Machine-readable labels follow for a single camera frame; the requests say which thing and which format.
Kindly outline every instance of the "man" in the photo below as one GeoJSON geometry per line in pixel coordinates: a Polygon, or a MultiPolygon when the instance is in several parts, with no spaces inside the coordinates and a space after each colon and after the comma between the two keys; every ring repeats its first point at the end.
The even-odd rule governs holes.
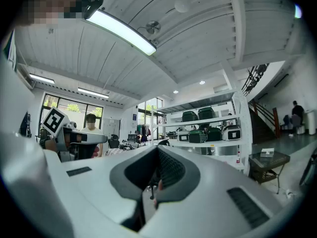
{"type": "MultiPolygon", "coordinates": [[[[302,106],[297,105],[297,101],[293,101],[294,108],[292,109],[292,115],[297,115],[301,119],[300,125],[303,124],[303,115],[304,115],[304,109],[302,106]]],[[[293,131],[291,134],[289,134],[290,137],[294,136],[294,133],[296,133],[296,127],[293,126],[293,131]]]]}
{"type": "MultiPolygon", "coordinates": [[[[100,129],[96,128],[95,123],[96,123],[96,116],[94,114],[88,114],[86,116],[86,127],[83,128],[81,130],[81,132],[93,133],[93,134],[103,134],[103,132],[100,129]]],[[[98,152],[98,157],[101,157],[103,154],[104,146],[103,146],[103,144],[99,144],[98,147],[100,149],[98,152]]]]}

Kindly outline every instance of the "ceiling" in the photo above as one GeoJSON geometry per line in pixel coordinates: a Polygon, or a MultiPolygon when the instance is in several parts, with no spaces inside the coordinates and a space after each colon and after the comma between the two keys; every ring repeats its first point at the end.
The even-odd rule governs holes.
{"type": "Polygon", "coordinates": [[[188,78],[195,81],[203,74],[207,79],[223,60],[238,70],[289,56],[295,9],[288,0],[186,0],[186,13],[176,11],[175,1],[104,0],[106,12],[156,44],[151,57],[77,20],[70,26],[16,29],[18,61],[29,72],[54,78],[58,87],[77,91],[80,85],[131,105],[188,78]],[[152,20],[161,24],[161,31],[149,35],[140,27],[152,20]]]}

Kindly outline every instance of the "trash can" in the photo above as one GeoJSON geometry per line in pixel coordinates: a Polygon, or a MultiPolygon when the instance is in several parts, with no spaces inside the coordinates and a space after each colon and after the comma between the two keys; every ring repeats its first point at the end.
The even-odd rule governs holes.
{"type": "Polygon", "coordinates": [[[309,135],[314,135],[316,133],[316,119],[315,119],[315,111],[309,110],[306,112],[307,114],[307,123],[309,135]]]}

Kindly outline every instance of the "light fixture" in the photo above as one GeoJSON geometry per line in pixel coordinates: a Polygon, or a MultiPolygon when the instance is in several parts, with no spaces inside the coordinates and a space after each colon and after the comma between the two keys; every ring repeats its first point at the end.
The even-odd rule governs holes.
{"type": "Polygon", "coordinates": [[[106,98],[106,99],[109,98],[108,95],[104,95],[104,94],[101,94],[101,93],[96,93],[96,92],[88,91],[88,90],[85,90],[85,89],[79,88],[79,87],[78,87],[78,91],[79,91],[79,92],[83,92],[83,93],[88,93],[88,94],[91,94],[91,95],[96,95],[96,96],[103,97],[103,98],[106,98]]]}
{"type": "Polygon", "coordinates": [[[157,50],[151,42],[132,29],[129,25],[104,11],[97,10],[87,20],[118,35],[127,42],[136,46],[148,56],[152,55],[157,50]]]}
{"type": "Polygon", "coordinates": [[[301,8],[296,4],[295,5],[295,18],[301,18],[302,17],[302,10],[301,8]]]}
{"type": "Polygon", "coordinates": [[[37,79],[37,80],[45,81],[45,82],[48,82],[48,83],[51,83],[51,84],[55,84],[55,81],[52,80],[52,79],[49,79],[49,78],[40,77],[40,76],[37,76],[37,75],[34,75],[34,74],[30,74],[30,77],[34,78],[34,79],[37,79]]]}

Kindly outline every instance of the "staircase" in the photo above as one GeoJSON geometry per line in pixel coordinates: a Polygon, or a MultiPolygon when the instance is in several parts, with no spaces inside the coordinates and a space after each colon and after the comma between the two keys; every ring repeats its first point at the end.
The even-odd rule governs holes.
{"type": "Polygon", "coordinates": [[[267,126],[267,124],[252,110],[249,108],[251,123],[253,144],[260,144],[265,141],[275,139],[275,133],[267,126]]]}

